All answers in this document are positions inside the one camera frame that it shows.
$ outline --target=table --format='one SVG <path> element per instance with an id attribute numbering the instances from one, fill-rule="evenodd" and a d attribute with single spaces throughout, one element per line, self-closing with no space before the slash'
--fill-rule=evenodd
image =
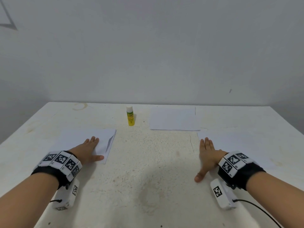
<path id="1" fill-rule="evenodd" d="M 276 227 L 249 204 L 220 209 L 211 176 L 200 184 L 193 180 L 200 169 L 196 132 L 149 130 L 151 107 L 189 106 L 133 105 L 130 127 L 124 104 L 47 103 L 0 145 L 0 195 L 29 176 L 62 129 L 116 128 L 107 163 L 78 174 L 74 207 L 55 211 L 49 205 L 36 227 Z M 195 107 L 202 131 L 253 131 L 277 166 L 268 172 L 304 190 L 304 136 L 271 107 Z M 234 193 L 255 202 L 244 190 Z"/>

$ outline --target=white sensor device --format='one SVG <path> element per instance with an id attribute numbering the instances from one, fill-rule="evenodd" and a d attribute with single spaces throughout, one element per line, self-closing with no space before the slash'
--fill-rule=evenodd
<path id="1" fill-rule="evenodd" d="M 62 200 L 59 202 L 52 202 L 52 208 L 55 210 L 70 209 L 75 202 L 75 198 L 79 189 L 79 181 L 74 178 L 68 188 L 62 186 L 58 189 L 54 200 Z"/>
<path id="2" fill-rule="evenodd" d="M 232 190 L 226 186 L 226 183 L 220 179 L 214 179 L 210 183 L 212 192 L 215 195 L 215 198 L 222 209 L 230 210 L 236 208 L 237 205 L 232 201 L 237 199 Z"/>

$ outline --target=black cable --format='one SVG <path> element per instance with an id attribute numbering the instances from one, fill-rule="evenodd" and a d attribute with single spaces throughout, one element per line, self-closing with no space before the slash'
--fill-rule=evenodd
<path id="1" fill-rule="evenodd" d="M 254 205 L 255 207 L 259 208 L 261 211 L 263 211 L 265 214 L 267 214 L 267 216 L 269 218 L 271 218 L 272 221 L 274 221 L 275 224 L 277 224 L 279 228 L 282 228 L 282 226 L 280 226 L 279 223 L 273 217 L 271 217 L 265 210 L 263 210 L 261 207 L 257 206 L 256 204 L 253 204 L 252 202 L 246 201 L 246 200 L 243 200 L 243 199 L 235 199 L 235 200 L 232 200 L 232 201 L 233 202 L 246 202 L 246 203 L 250 203 L 251 205 Z"/>
<path id="2" fill-rule="evenodd" d="M 50 201 L 50 203 L 52 203 L 52 202 L 62 202 L 62 199 L 57 199 L 57 200 L 52 200 L 52 201 Z"/>

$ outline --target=glue stick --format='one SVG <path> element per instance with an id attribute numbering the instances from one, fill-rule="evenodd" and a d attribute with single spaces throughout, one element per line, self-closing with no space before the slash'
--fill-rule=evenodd
<path id="1" fill-rule="evenodd" d="M 134 126 L 135 121 L 134 121 L 134 115 L 133 115 L 133 107 L 127 107 L 127 116 L 128 116 L 128 123 L 129 126 Z"/>

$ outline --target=wall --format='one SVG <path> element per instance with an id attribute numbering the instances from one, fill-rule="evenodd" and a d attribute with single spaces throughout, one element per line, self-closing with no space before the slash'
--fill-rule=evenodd
<path id="1" fill-rule="evenodd" d="M 304 131 L 304 0 L 3 2 L 18 29 L 0 28 L 7 112 L 46 101 L 271 105 Z"/>

